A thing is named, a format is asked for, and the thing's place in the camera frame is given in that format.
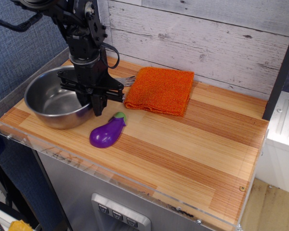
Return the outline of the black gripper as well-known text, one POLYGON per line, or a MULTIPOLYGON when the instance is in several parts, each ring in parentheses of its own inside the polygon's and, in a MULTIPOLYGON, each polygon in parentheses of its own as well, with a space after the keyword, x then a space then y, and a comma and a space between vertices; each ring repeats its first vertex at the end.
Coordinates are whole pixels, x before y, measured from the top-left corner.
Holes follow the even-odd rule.
POLYGON ((73 66, 57 72, 61 87, 76 93, 82 107, 91 105, 95 116, 101 116, 107 106, 107 100, 123 102, 124 86, 108 73, 104 59, 78 59, 69 57, 73 66))

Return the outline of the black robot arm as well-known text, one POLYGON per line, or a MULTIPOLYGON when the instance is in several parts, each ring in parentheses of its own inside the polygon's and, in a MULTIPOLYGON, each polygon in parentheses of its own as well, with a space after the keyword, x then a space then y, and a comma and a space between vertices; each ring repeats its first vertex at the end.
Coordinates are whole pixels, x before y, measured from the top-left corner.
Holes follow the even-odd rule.
POLYGON ((123 101, 124 86, 108 72, 106 49, 116 49, 104 42, 106 26, 99 19, 95 0, 15 0, 14 4, 48 16, 58 26, 74 66, 57 73, 63 89, 76 92, 81 104, 91 103, 96 116, 108 100, 123 101))

